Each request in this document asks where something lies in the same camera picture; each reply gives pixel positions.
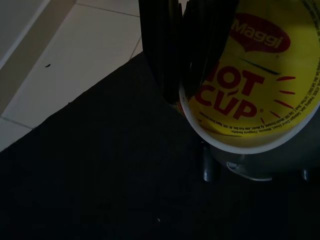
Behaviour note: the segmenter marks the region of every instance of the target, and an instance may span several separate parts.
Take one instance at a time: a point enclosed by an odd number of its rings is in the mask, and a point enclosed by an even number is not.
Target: dark mat
[[[199,143],[142,53],[0,153],[0,238],[319,238],[318,186],[206,184]]]

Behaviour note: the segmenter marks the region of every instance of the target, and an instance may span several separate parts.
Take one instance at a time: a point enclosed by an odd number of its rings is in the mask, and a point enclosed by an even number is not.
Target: yellow label
[[[314,0],[241,0],[224,53],[189,101],[204,128],[282,131],[320,100],[320,10]]]

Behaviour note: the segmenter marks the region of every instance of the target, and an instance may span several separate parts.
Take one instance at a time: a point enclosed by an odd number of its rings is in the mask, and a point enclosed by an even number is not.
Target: floor
[[[142,52],[138,1],[77,1],[0,116],[0,151]]]

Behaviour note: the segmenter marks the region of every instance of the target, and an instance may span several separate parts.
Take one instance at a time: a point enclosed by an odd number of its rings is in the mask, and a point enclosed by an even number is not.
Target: instant noodle cup
[[[315,0],[241,0],[224,53],[180,101],[208,143],[261,153],[294,137],[320,100],[320,9]]]

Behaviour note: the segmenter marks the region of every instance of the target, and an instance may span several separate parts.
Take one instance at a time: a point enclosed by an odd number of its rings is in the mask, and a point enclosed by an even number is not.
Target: tile grout line
[[[135,45],[135,48],[134,48],[134,50],[133,50],[133,52],[132,52],[132,54],[131,54],[131,56],[130,56],[130,59],[132,59],[132,56],[134,55],[134,53],[135,53],[135,51],[136,51],[136,49],[137,49],[137,47],[138,47],[141,39],[142,39],[142,36],[139,37],[139,40],[138,40],[138,42],[137,42],[136,45]]]
[[[11,119],[6,118],[6,117],[3,117],[3,116],[0,116],[0,119],[3,119],[3,120],[5,120],[5,121],[7,121],[7,122],[10,122],[10,123],[12,123],[12,124],[16,124],[16,125],[19,125],[19,126],[25,127],[25,128],[27,128],[27,129],[31,129],[31,130],[32,130],[32,129],[34,129],[33,127],[30,127],[30,126],[24,125],[24,124],[22,124],[22,123],[20,123],[20,122],[17,122],[17,121],[11,120]]]
[[[105,10],[105,11],[112,12],[112,13],[123,14],[123,15],[127,15],[127,16],[140,18],[140,16],[136,16],[136,15],[132,15],[132,14],[124,13],[124,12],[119,12],[119,11],[113,11],[113,10],[105,9],[105,8],[102,8],[102,7],[90,6],[90,5],[86,5],[86,4],[83,4],[83,3],[76,3],[76,5],[84,6],[84,7],[88,7],[88,8],[93,8],[93,9]]]

